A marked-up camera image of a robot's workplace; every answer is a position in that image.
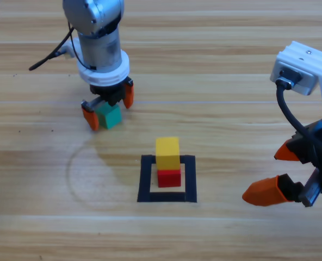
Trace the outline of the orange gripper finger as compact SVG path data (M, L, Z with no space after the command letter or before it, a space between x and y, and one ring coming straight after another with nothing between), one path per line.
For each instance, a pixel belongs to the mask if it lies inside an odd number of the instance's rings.
M299 161L297 155L287 147L287 141L277 150L274 155L276 160Z
M279 176L253 182L243 193L242 199L254 206L267 207L288 202L278 187Z
M134 83L133 81L125 83L125 98L123 99L123 103L126 109L129 109L134 101Z
M97 131L99 129L99 120L94 111L88 111L82 107L83 116L89 124L92 131Z

